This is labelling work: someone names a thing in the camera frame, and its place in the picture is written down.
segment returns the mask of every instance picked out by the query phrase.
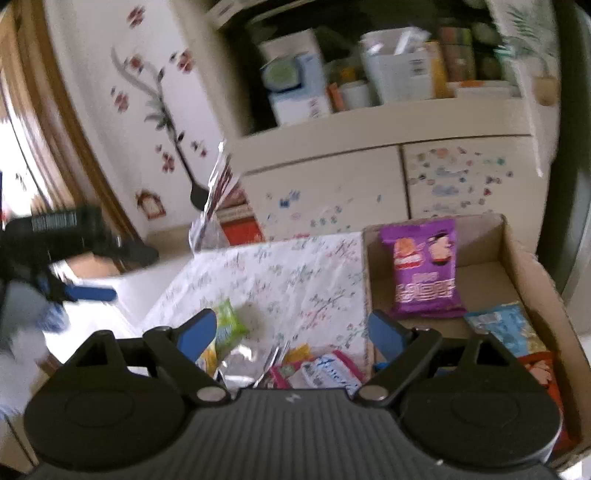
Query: red flower decal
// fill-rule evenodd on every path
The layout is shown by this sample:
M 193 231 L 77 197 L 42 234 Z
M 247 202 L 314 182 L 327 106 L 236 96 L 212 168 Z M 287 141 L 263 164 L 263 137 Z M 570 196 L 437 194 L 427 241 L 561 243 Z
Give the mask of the red flower decal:
M 144 61 L 139 55 L 134 55 L 129 59 L 129 66 L 134 70 L 141 70 L 144 68 Z
M 130 28 L 137 27 L 144 21 L 144 13 L 146 9 L 144 7 L 135 7 L 129 15 L 127 15 L 127 21 L 129 22 Z
M 162 154 L 162 160 L 164 162 L 162 165 L 162 171 L 164 173 L 174 172 L 174 157 L 170 153 L 164 152 Z
M 127 93 L 119 92 L 115 97 L 115 106 L 119 113 L 126 112 L 129 108 L 129 96 Z
M 191 52 L 188 50 L 182 52 L 178 58 L 177 66 L 183 73 L 189 73 L 193 70 L 193 57 L 191 56 Z

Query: purple snack bag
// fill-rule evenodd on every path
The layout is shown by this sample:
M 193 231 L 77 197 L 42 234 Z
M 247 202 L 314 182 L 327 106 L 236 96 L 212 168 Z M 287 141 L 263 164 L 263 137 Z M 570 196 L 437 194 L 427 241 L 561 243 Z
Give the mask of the purple snack bag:
M 396 315 L 447 318 L 466 310 L 456 290 L 456 222 L 388 225 L 382 242 L 392 248 Z

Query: cabinet shelf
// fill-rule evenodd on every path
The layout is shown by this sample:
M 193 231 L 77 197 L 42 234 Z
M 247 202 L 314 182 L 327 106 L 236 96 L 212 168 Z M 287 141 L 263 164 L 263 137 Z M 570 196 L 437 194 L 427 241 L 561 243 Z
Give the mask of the cabinet shelf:
M 464 137 L 530 135 L 521 98 L 400 102 L 335 113 L 234 140 L 232 170 L 252 174 L 367 148 Z

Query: metal screw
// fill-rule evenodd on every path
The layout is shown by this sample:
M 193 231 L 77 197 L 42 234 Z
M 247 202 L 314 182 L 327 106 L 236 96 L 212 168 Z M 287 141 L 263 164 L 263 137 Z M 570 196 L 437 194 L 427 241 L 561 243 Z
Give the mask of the metal screw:
M 221 387 L 203 387 L 197 391 L 197 398 L 201 401 L 217 402 L 226 398 L 226 391 Z
M 385 400 L 388 394 L 388 390 L 380 385 L 366 385 L 359 390 L 359 396 L 368 401 Z

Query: cartoon character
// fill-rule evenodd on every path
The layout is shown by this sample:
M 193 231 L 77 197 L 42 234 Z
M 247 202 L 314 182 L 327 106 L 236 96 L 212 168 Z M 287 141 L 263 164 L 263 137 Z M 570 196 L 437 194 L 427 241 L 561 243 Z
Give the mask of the cartoon character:
M 552 383 L 552 371 L 545 360 L 540 360 L 539 362 L 534 363 L 530 367 L 527 367 L 527 370 L 530 371 L 530 374 L 532 374 L 538 383 L 544 388 L 550 387 L 550 384 Z
M 428 240 L 431 262 L 435 265 L 445 265 L 452 259 L 452 243 L 448 233 L 441 231 Z

